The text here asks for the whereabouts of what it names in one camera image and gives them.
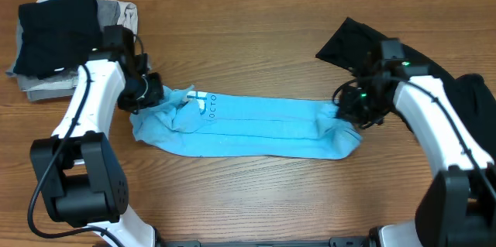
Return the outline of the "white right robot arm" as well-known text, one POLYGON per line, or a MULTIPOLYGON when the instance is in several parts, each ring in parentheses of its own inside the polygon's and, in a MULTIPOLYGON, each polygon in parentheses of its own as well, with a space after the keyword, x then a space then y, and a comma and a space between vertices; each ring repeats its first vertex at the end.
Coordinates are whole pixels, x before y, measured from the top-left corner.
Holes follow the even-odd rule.
POLYGON ((333 96, 337 118, 361 129, 395 112, 422 147, 433 175, 415 217, 372 228, 358 246, 493 246, 495 161, 469 133, 441 79, 406 58, 397 39, 381 41, 333 96))

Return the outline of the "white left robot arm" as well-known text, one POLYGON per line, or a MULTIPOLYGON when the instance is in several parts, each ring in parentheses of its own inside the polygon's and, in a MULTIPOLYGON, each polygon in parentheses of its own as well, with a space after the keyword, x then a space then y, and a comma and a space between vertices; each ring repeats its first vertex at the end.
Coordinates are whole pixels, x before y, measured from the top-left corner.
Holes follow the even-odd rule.
POLYGON ((133 115, 158 105, 164 88, 150 72, 140 38, 124 26, 106 26, 103 44, 78 68, 78 84, 60 124, 37 139, 30 159, 37 185, 27 223, 41 238, 93 232, 109 246, 164 245, 160 233, 129 204, 126 175, 109 142, 114 111, 133 115))

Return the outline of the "light blue printed t-shirt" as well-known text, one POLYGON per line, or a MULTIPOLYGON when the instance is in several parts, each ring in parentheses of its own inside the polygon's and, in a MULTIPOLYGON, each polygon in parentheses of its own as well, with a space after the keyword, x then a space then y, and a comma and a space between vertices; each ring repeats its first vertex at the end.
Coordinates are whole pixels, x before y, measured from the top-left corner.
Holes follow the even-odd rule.
POLYGON ((164 89, 131 115, 135 140, 190 157, 283 156, 340 160, 362 138, 331 101, 164 89))

